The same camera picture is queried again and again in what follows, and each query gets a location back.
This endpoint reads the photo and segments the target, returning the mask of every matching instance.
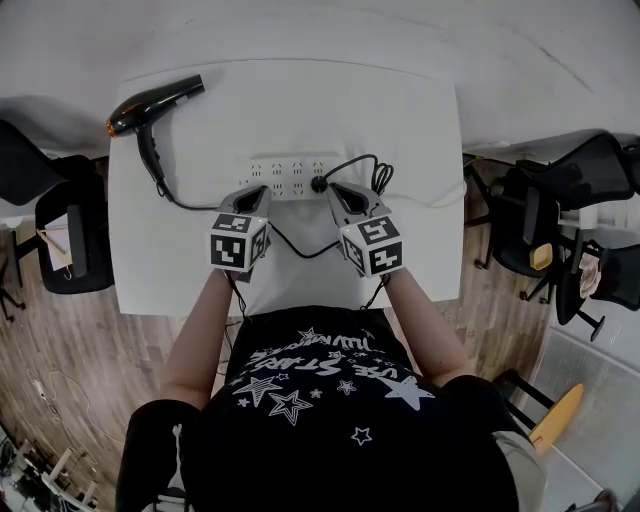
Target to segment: black cord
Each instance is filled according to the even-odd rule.
[[[282,231],[280,231],[277,227],[275,227],[275,226],[273,225],[273,223],[272,223],[272,222],[269,222],[269,224],[271,225],[271,227],[273,228],[273,230],[274,230],[274,231],[275,231],[275,232],[280,236],[280,238],[282,238],[282,240],[284,240],[284,242],[285,242],[289,247],[291,247],[291,250],[292,250],[293,252],[295,252],[298,256],[300,256],[301,258],[304,258],[305,260],[310,260],[310,259],[316,258],[316,257],[320,256],[321,254],[324,254],[325,252],[327,252],[329,249],[331,249],[331,248],[333,248],[333,247],[337,247],[338,245],[340,245],[340,241],[339,241],[339,240],[336,240],[335,242],[333,242],[333,243],[331,243],[331,244],[327,245],[324,249],[320,249],[318,252],[314,252],[313,254],[303,254],[303,253],[301,253],[301,252],[296,248],[296,246],[295,246],[295,245],[293,245],[293,244],[291,243],[291,241],[290,241],[286,236],[284,236],[284,234],[282,233]]]
[[[78,464],[80,464],[80,461],[82,461],[82,459],[84,459],[86,456],[87,456],[87,452],[86,451],[82,452],[80,454],[80,457],[78,457],[78,459],[76,460],[75,464],[71,466],[71,469],[66,471],[69,481],[67,482],[67,485],[64,487],[64,489],[62,489],[63,491],[66,491],[71,485],[71,473],[73,472],[74,469],[78,467]]]
[[[231,275],[227,270],[224,270],[223,272],[225,277],[227,278],[227,281],[229,281],[229,286],[231,286],[231,289],[234,291],[234,293],[238,297],[238,307],[240,308],[240,313],[242,313],[242,319],[244,321],[251,322],[251,317],[245,315],[244,313],[247,309],[247,303],[244,301],[244,298],[242,297],[240,290],[238,290],[238,287],[236,286],[235,281],[231,278]]]
[[[156,190],[158,191],[158,195],[160,197],[166,197],[170,203],[175,204],[178,208],[182,208],[183,210],[189,210],[192,212],[209,212],[215,211],[218,209],[217,206],[191,206],[189,204],[184,204],[175,198],[171,190],[169,190],[169,186],[166,181],[156,181]]]
[[[387,185],[393,178],[393,165],[379,163],[378,157],[371,153],[366,155],[360,155],[356,158],[349,160],[343,164],[340,164],[338,167],[334,167],[324,176],[316,176],[311,180],[311,188],[318,193],[324,192],[327,189],[328,183],[327,180],[330,176],[337,173],[339,170],[344,169],[345,167],[349,167],[350,165],[355,164],[356,162],[360,162],[361,160],[366,160],[367,158],[371,158],[373,160],[373,174],[371,175],[371,190],[373,190],[376,194],[381,196],[384,194]]]
[[[373,301],[376,300],[376,297],[378,296],[378,293],[380,292],[382,287],[387,286],[387,283],[389,282],[390,279],[391,279],[391,274],[385,274],[382,276],[382,278],[380,279],[380,284],[376,288],[376,291],[373,292],[373,296],[369,299],[369,302],[367,302],[364,306],[360,307],[361,311],[366,311],[371,307],[371,304],[373,304]]]
[[[225,326],[224,326],[224,339],[226,340],[227,345],[229,346],[229,359],[227,359],[226,361],[220,361],[220,362],[218,363],[218,365],[226,364],[226,363],[228,363],[228,362],[231,360],[231,352],[233,352],[233,347],[234,347],[235,343],[231,343],[231,337],[229,336],[229,331],[228,331],[228,329],[229,329],[229,327],[233,327],[234,325],[238,325],[238,324],[241,324],[241,323],[242,323],[242,322],[234,322],[234,323],[232,323],[232,324],[227,324],[227,325],[225,325]],[[222,377],[225,377],[225,376],[227,375],[227,373],[226,373],[226,372],[225,372],[225,373],[222,373],[222,372],[220,372],[220,371],[218,371],[218,370],[216,370],[216,373],[217,373],[218,375],[221,375]]]

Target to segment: tabletop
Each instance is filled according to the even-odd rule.
[[[234,61],[125,81],[118,103],[196,73],[205,92],[154,126],[160,162],[182,202],[219,204],[259,161],[295,157],[311,165],[374,153],[395,167],[382,199],[404,238],[406,266],[432,300],[458,296],[465,188],[453,86],[356,64]],[[368,185],[370,176],[371,163],[362,162],[332,180]],[[336,240],[325,199],[274,201],[269,218],[305,253]],[[211,271],[210,227],[211,212],[181,210],[158,196],[135,136],[112,141],[109,229],[123,313],[188,314]],[[239,284],[249,314],[310,304],[356,309],[379,282],[359,278],[337,249],[305,260],[275,233],[271,242],[251,283]],[[382,291],[372,307],[388,305]],[[238,314],[234,300],[230,315]]]

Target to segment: hair dryer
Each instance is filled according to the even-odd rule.
[[[174,202],[173,194],[166,185],[160,156],[153,140],[153,123],[169,110],[196,94],[204,92],[200,75],[194,75],[172,84],[134,94],[118,106],[107,119],[107,131],[111,137],[135,132],[138,149],[144,166],[156,183],[158,193]]]

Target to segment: chair armrest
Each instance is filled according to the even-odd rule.
[[[525,172],[536,173],[546,170],[549,166],[533,160],[516,160],[516,167]]]
[[[540,211],[540,191],[534,187],[527,188],[527,195],[524,200],[511,197],[507,194],[496,196],[499,201],[506,201],[522,208],[524,221],[522,223],[522,240],[527,245],[533,245],[538,223],[538,212]]]
[[[84,277],[88,272],[88,255],[80,205],[72,204],[67,207],[67,221],[73,275],[74,277]]]
[[[580,260],[582,260],[582,253],[584,242],[584,232],[580,229],[576,231],[576,238],[573,243],[573,249],[571,250],[571,273],[577,274],[580,268]]]
[[[522,240],[527,245],[533,245],[539,210],[540,191],[537,188],[529,187],[524,204],[524,227],[522,230]]]

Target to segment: marker cube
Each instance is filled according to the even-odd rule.
[[[341,227],[340,240],[360,275],[381,276],[404,266],[402,237],[388,215]]]
[[[269,220],[235,213],[214,215],[207,233],[209,263],[223,270],[249,272],[267,250]]]

